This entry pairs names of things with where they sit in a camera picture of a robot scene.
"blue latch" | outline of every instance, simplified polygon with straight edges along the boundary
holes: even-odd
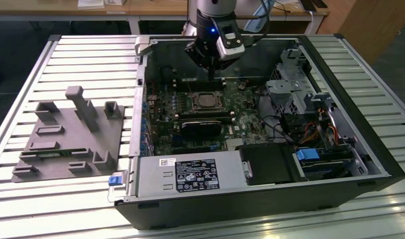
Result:
[[[315,148],[303,148],[297,152],[298,160],[315,160],[320,159]]]
[[[110,177],[110,186],[120,186],[123,184],[122,176],[111,176]]]

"paper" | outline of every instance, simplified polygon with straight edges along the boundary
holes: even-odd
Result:
[[[104,8],[103,0],[78,0],[78,9],[99,9]]]

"desk leg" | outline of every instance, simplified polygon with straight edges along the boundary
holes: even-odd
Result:
[[[309,23],[305,34],[314,35],[320,29],[324,16],[314,16],[313,21]]]
[[[140,17],[139,16],[128,16],[127,19],[128,19],[131,35],[140,35],[140,28],[138,26],[138,22],[140,21]]]

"motherboard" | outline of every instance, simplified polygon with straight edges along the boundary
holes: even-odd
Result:
[[[258,118],[255,90],[243,79],[147,84],[148,118],[155,155],[235,150],[267,142]]]

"black plastic cover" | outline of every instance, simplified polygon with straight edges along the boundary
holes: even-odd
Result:
[[[249,185],[299,182],[293,146],[285,143],[249,144],[237,147],[242,161],[249,162],[253,177]]]

